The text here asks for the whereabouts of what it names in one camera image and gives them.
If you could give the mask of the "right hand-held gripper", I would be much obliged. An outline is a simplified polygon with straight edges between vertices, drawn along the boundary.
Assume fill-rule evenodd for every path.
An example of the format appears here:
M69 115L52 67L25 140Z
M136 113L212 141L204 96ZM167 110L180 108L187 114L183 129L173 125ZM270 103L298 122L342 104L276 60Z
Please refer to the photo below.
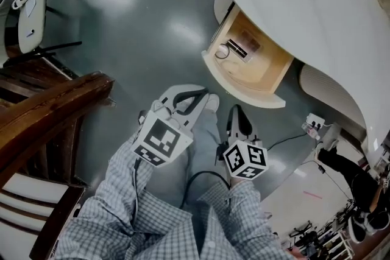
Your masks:
M216 160L224 167L229 180L252 181L269 169L268 151L263 147L251 118L240 105L230 109L226 131L227 141L218 144ZM240 139L239 131L247 139Z

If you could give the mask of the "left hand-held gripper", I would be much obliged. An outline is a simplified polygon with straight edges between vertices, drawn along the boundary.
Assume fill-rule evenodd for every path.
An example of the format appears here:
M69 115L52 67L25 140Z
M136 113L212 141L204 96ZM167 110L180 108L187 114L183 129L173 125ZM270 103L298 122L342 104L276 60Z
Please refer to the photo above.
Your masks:
M130 150L154 167L172 163L193 143L190 132L209 97L208 89L200 85L169 87L152 103Z

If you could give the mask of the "large white fluted drawer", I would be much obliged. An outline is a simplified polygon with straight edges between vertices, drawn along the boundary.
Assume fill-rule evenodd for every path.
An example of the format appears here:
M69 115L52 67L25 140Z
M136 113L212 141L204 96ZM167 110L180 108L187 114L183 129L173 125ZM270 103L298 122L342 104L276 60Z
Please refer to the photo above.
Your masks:
M248 31L262 46L251 61L243 62L226 42ZM278 109L286 101L275 91L294 57L259 29L236 4L231 4L202 58L211 75L229 94L249 105Z

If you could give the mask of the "white curved desk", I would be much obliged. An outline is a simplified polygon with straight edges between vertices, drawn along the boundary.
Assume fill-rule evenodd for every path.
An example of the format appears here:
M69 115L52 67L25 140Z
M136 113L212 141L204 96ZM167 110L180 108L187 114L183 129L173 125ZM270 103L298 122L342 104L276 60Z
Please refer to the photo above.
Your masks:
M390 19L377 0L234 0L268 37L339 83L363 116L370 156L390 131Z

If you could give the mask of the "person's right forearm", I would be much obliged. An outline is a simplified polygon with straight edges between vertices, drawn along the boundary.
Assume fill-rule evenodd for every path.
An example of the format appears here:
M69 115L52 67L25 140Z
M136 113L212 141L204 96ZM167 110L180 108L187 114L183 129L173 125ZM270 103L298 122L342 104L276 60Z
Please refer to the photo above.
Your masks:
M260 193L251 181L227 189L217 182L193 203L193 227L200 260L283 260Z

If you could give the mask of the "person's left forearm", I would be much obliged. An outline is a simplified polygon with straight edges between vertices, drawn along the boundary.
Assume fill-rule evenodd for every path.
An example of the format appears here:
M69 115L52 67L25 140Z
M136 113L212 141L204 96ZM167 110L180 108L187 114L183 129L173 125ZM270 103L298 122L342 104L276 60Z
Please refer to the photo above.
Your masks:
M150 180L154 167L136 156L130 148L130 137L112 156L104 180L98 186L93 200L102 207L106 219L133 224L138 212L139 195Z

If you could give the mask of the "person's white shoe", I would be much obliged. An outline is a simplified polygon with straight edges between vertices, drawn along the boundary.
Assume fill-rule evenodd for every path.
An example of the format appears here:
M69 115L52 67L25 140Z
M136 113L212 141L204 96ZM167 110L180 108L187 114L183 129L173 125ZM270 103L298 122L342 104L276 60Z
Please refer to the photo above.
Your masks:
M216 113L219 108L219 104L220 104L219 96L217 94L209 94L209 98L207 100L207 103L204 106L204 109Z

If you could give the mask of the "person's grey trousers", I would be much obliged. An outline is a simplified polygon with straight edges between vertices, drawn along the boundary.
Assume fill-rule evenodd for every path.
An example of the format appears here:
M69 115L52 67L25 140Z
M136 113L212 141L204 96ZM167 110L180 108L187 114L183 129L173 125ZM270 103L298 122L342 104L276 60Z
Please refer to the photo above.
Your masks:
M156 198L179 207L190 178L201 172L189 187L186 204L190 205L205 194L221 179L226 178L225 169L216 162L216 150L221 143L216 113L203 110L193 127L193 143L172 163L155 168L146 190Z

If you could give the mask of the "red label small bottle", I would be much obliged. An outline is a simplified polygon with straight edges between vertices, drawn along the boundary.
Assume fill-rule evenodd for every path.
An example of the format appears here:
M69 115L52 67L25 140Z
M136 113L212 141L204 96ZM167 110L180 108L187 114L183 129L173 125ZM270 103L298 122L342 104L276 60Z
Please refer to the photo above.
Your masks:
M318 134L318 131L309 123L307 122L304 122L302 124L302 130L308 135L310 136L311 138L319 141L320 140L320 136Z

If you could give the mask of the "black cylindrical tube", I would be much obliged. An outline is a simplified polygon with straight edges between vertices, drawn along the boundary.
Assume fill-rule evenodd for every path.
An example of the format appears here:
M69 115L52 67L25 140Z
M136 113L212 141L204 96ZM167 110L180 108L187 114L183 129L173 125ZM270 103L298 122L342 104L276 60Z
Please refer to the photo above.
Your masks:
M233 49L233 51L238 54L241 58L246 58L248 56L247 52L241 48L236 42L232 39L229 39L227 45Z

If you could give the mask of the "white power strip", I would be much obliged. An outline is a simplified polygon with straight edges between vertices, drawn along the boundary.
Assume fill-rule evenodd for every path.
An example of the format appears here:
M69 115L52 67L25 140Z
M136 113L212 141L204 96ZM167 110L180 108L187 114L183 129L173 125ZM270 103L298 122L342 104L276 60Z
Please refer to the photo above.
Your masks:
M311 125L313 128L317 130L321 129L325 124L325 119L313 114L309 113L306 117L306 123Z

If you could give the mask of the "clear makeup case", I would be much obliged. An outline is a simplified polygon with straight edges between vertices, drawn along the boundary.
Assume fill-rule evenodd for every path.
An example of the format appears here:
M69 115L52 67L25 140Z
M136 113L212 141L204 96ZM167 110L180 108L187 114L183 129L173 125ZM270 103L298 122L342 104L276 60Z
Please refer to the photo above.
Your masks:
M228 48L232 50L245 63L251 61L255 53L262 48L261 44L246 30L243 30L241 33L239 33L235 39L233 38L230 39L236 42L241 48L243 48L247 52L248 56L246 58L241 58L238 54L236 54L233 51L233 49L231 49L227 45Z

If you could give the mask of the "person's checked shirt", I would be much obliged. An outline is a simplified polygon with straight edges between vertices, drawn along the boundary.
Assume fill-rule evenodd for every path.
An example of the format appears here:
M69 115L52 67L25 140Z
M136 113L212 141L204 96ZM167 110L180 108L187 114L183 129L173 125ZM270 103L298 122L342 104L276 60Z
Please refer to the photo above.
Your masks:
M55 260L200 260L193 208L178 209L144 188L135 222L106 219L93 196L69 221L58 240Z

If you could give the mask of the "white seat black leg chair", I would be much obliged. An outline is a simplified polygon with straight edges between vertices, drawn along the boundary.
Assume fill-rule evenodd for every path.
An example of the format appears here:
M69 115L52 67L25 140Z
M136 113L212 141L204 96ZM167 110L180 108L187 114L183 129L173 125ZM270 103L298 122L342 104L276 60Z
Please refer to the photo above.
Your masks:
M36 6L30 17L27 17L24 5L18 9L18 11L18 45L21 55L7 59L2 65L4 68L17 65L18 63L23 63L25 61L52 56L55 54L54 51L57 49L79 46L82 44L81 41L75 41L51 47L40 47L40 44L43 41L46 13L55 12L53 8L46 5L46 0L36 0ZM27 33L31 29L34 29L35 33L30 37L26 37Z

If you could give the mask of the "white seat cushion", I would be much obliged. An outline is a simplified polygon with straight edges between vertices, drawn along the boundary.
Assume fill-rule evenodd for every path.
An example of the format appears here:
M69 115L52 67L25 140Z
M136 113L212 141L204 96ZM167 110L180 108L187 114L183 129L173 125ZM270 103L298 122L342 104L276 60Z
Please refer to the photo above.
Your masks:
M35 241L67 190L65 184L14 174L0 190L0 257L30 260Z

